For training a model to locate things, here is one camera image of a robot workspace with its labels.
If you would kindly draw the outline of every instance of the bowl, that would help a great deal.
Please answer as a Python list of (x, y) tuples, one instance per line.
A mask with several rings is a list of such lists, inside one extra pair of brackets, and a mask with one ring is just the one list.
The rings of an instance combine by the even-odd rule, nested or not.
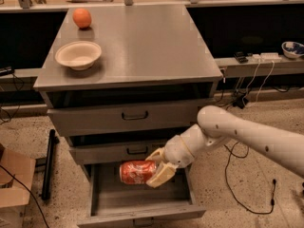
[(304, 45), (298, 42), (284, 42), (282, 44), (284, 55), (288, 58), (299, 58), (304, 55)]
[(86, 70), (102, 55), (99, 45), (88, 41), (78, 41), (60, 47), (55, 55), (58, 64), (74, 70)]

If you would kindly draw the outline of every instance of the gray cabinet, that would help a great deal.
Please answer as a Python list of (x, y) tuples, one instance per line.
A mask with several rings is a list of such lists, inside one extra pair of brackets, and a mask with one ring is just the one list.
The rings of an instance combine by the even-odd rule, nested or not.
[[(91, 184), (80, 227), (148, 226), (199, 218), (188, 168), (159, 188), (120, 182), (123, 161), (144, 160), (213, 102), (221, 73), (183, 5), (88, 8), (90, 29), (70, 9), (35, 89)], [(103, 54), (86, 71), (59, 66), (62, 45), (88, 40)]]

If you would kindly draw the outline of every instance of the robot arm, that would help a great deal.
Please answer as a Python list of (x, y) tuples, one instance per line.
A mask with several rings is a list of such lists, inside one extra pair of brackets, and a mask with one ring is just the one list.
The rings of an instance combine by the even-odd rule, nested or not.
[(217, 106), (208, 105), (194, 124), (157, 149), (147, 160), (159, 164), (147, 184), (158, 187), (170, 180), (177, 168), (192, 163), (200, 152), (211, 151), (235, 139), (304, 178), (304, 135), (242, 120)]

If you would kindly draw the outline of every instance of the red can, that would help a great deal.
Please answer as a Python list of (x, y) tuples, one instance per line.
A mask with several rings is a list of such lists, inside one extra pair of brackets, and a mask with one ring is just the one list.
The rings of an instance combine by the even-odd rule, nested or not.
[(145, 184), (155, 173), (154, 161), (127, 161), (121, 164), (121, 181), (125, 184)]

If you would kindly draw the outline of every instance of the black pole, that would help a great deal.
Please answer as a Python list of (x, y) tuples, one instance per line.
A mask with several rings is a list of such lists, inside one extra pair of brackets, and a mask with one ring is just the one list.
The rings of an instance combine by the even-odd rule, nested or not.
[(46, 161), (46, 169), (45, 169), (45, 176), (44, 176), (44, 184), (42, 187), (42, 200), (49, 200), (50, 198), (50, 177), (51, 177), (51, 169), (52, 169), (52, 160), (53, 160), (53, 153), (55, 144), (58, 142), (57, 138), (55, 137), (55, 130), (51, 129), (49, 131), (48, 137), (48, 146), (47, 146), (47, 161)]

